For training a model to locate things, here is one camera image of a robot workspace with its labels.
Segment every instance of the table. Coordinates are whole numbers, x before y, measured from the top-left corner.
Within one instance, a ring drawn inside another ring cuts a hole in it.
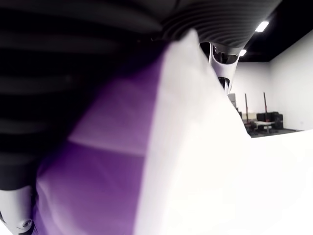
[[[270,121],[270,122],[266,122],[266,121],[255,121],[254,122],[258,128],[258,126],[267,126],[267,131],[269,133],[269,127],[268,126],[271,126],[272,124],[274,124],[275,122],[274,121]]]

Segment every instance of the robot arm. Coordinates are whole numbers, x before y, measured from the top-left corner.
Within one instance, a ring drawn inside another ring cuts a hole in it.
[[[0,220],[13,235],[30,235],[32,185],[36,180],[39,156],[0,152]]]
[[[225,93],[229,94],[241,48],[233,51],[232,54],[223,53],[219,48],[218,45],[210,44],[209,64],[214,69]]]

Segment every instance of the dark gray surface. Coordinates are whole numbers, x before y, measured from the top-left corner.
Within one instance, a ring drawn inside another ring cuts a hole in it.
[[[228,98],[231,102],[235,102],[236,103],[236,94],[235,93],[230,93],[228,94]]]
[[[293,132],[298,132],[298,130],[290,130],[290,129],[283,129],[283,130],[271,130],[271,132],[274,133],[267,133],[267,131],[260,131],[256,132],[256,135],[251,135],[252,138],[258,138],[258,137],[264,137],[264,136],[276,136],[276,135],[282,135],[282,134],[288,134],[288,133],[293,133]]]

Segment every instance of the black ceiling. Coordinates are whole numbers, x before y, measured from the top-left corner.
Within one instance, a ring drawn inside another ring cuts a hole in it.
[[[255,32],[240,62],[267,62],[313,29],[310,1],[283,0],[267,18],[264,32]]]

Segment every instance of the floor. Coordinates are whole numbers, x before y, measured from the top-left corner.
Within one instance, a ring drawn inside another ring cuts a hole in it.
[[[272,130],[274,133],[267,133],[267,131],[260,131],[255,133],[249,133],[251,138],[258,138],[258,137],[264,137],[264,136],[275,136],[275,135],[282,135],[282,134],[288,134],[297,132],[297,130],[290,130],[290,129],[283,129],[283,130]]]

